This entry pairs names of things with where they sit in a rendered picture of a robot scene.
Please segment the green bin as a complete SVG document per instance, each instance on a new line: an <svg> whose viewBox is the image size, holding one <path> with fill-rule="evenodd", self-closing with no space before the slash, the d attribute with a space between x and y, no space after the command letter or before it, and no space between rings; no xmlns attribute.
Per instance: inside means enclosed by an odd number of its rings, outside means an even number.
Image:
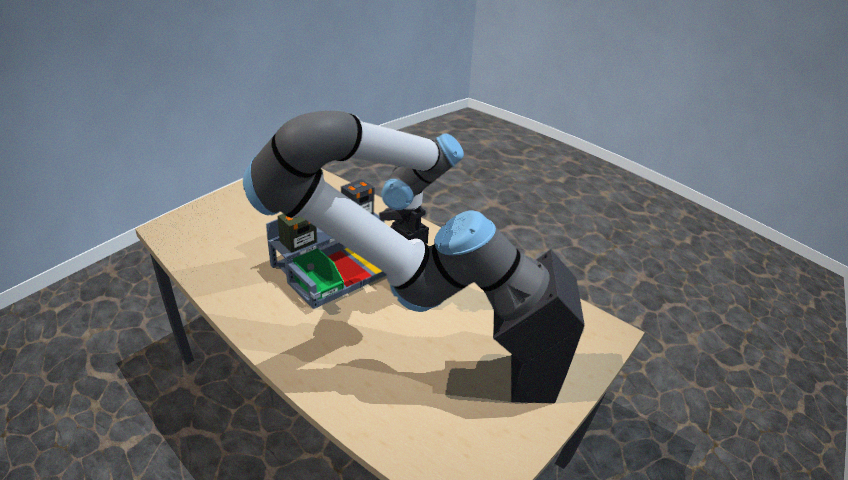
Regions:
<svg viewBox="0 0 848 480"><path fill-rule="evenodd" d="M293 262L317 284L317 293L321 292L318 300L344 289L344 281L335 263L319 249L295 257ZM309 263L314 264L313 270L307 269ZM295 274L294 276L295 281L308 292L308 287Z"/></svg>

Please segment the grey metal shelf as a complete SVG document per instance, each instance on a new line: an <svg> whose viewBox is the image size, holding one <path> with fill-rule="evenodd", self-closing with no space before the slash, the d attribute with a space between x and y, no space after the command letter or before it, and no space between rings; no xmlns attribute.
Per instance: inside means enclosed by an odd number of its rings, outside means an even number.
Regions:
<svg viewBox="0 0 848 480"><path fill-rule="evenodd" d="M318 228L317 243L297 250L297 252L290 252L280 242L277 219L266 223L266 230L271 267L275 268L278 266L286 274L287 283L313 309L386 276L384 272L344 247L338 241L330 238L329 235ZM344 281L344 289L319 300L318 298L321 297L321 292L317 293L317 284L293 262L293 258L317 248L335 263ZM285 260L282 259L277 261L276 250L284 257ZM308 287L309 294L295 281L294 274Z"/></svg>

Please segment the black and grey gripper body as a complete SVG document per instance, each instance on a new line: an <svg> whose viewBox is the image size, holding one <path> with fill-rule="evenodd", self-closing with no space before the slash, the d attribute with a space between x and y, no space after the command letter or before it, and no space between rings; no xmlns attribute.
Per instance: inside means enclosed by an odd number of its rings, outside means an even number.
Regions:
<svg viewBox="0 0 848 480"><path fill-rule="evenodd" d="M390 227L408 240L420 239L424 243L428 244L429 227L421 223L421 216L425 215L426 210L422 209L420 205L417 209L414 210L403 209L396 211L401 213L402 220L394 220ZM415 212L419 214L416 214Z"/></svg>

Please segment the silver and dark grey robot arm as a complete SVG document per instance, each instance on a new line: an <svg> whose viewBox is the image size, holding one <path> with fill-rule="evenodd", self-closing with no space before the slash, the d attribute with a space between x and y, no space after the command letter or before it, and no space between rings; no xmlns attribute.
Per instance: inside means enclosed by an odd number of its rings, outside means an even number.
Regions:
<svg viewBox="0 0 848 480"><path fill-rule="evenodd" d="M451 218L432 246L408 240L382 222L402 220L396 210L417 209L423 190L463 156L449 134L433 141L362 122L354 114L317 111L278 129L245 170L243 188L260 213L302 217L386 273L393 295L412 311L428 311L475 283L498 316L513 320L542 298L549 271L520 253L481 213ZM379 213L380 220L324 180L321 167L350 158L395 165L381 192L389 208Z"/></svg>

